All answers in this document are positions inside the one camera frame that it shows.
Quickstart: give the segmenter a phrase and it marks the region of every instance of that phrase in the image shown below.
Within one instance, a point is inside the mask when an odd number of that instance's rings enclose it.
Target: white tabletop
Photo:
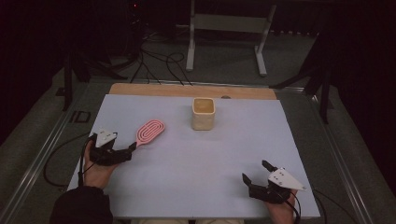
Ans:
[[[114,149],[135,140],[139,127],[160,119],[164,132],[120,165],[106,188],[114,217],[268,217],[262,202],[248,197],[242,173],[266,186],[267,160],[284,167],[307,191],[297,194],[302,217],[319,217],[282,105],[276,100],[215,99],[211,131],[191,128],[190,97],[107,95],[92,132],[118,133]],[[78,184],[78,166],[69,188]]]

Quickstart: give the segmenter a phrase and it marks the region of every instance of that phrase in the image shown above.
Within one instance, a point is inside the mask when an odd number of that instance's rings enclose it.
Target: gray floor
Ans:
[[[194,70],[186,73],[196,83],[249,85],[265,87],[295,75],[315,39],[298,35],[270,35],[264,48],[268,77],[260,77],[255,61],[253,37],[244,40],[198,38],[195,51]],[[173,41],[148,41],[144,49],[170,54],[181,52],[187,55],[185,35]],[[166,64],[145,55],[149,71],[162,83],[177,80],[168,72]],[[185,67],[186,59],[181,63]],[[131,77],[138,64],[120,71]],[[183,80],[187,79],[175,64],[171,70]],[[147,70],[142,69],[135,82],[146,82]],[[54,84],[35,104],[31,112],[15,129],[0,148],[0,208],[3,215],[10,217],[8,223],[47,223],[54,201],[64,192],[63,188],[49,185],[43,178],[41,167],[30,166],[37,155],[48,157],[45,149],[56,148],[91,129],[104,95],[111,84],[117,82],[108,77],[94,77],[90,83],[75,82],[75,101],[70,111],[90,111],[88,123],[68,123],[69,112],[62,112],[62,97],[55,92],[63,85],[62,71],[54,77]],[[331,89],[331,106],[328,111],[329,125],[320,121],[317,104],[300,94],[305,80],[294,83],[287,90],[277,91],[276,97],[284,106],[294,140],[308,178],[317,189],[338,202],[359,223],[395,223],[396,201],[382,175],[364,145],[358,130],[342,105],[335,88]],[[54,127],[63,127],[55,132]],[[66,144],[51,159],[48,166],[49,178],[60,184],[68,184],[78,161],[85,137]],[[30,187],[21,189],[26,179],[33,181]],[[345,211],[325,197],[318,195],[323,203],[328,223],[354,223]],[[11,206],[15,212],[9,212]],[[271,223],[270,220],[247,220],[247,223]],[[324,223],[324,217],[304,219],[301,223]]]

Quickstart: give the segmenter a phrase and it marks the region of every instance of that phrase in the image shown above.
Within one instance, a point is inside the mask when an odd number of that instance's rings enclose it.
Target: person's left hand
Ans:
[[[118,164],[111,166],[102,166],[98,164],[93,164],[93,162],[90,161],[90,151],[92,146],[93,146],[93,141],[91,140],[88,143],[87,147],[85,148],[84,186],[104,189],[108,184],[108,180],[110,179],[111,174],[116,169]]]

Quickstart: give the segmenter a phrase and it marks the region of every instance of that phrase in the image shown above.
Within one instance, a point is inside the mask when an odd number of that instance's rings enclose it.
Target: dark background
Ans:
[[[50,87],[66,53],[77,49],[106,62],[109,55],[134,54],[140,43],[139,29],[147,26],[172,37],[176,24],[189,24],[187,0],[93,2],[1,2],[0,144]],[[243,2],[201,1],[196,9],[211,13],[218,8],[218,13],[260,17],[269,7],[262,1],[252,1],[255,7]],[[278,5],[272,25],[276,35],[281,31],[300,35],[320,32],[302,70],[317,64],[331,68],[332,84],[394,193],[395,4],[285,1]]]

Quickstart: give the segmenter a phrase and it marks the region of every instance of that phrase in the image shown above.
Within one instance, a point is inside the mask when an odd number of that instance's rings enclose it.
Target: table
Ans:
[[[191,97],[195,96],[215,99],[217,116],[212,131],[191,128]],[[111,177],[106,193],[114,217],[267,217],[262,202],[248,197],[248,187],[242,181],[245,173],[253,183],[266,185],[269,172],[261,166],[264,159],[275,166],[287,164],[287,169],[308,187],[308,191],[299,193],[302,216],[318,217],[304,167],[279,107],[280,102],[269,89],[113,85],[92,131],[104,125],[118,132],[115,149],[132,144],[131,135],[145,120],[159,118],[165,123],[165,131],[139,147],[132,160],[120,165]],[[262,119],[252,119],[252,112]],[[260,128],[264,123],[268,128]],[[259,133],[251,132],[257,128]],[[77,185],[77,171],[78,165],[70,189]]]
[[[192,71],[193,69],[195,53],[194,32],[196,29],[249,32],[262,34],[262,40],[259,46],[256,46],[254,50],[260,76],[265,77],[267,71],[262,57],[262,49],[268,36],[275,11],[276,5],[272,5],[269,14],[265,18],[199,14],[195,13],[195,0],[191,0],[190,44],[187,54],[186,70]]]

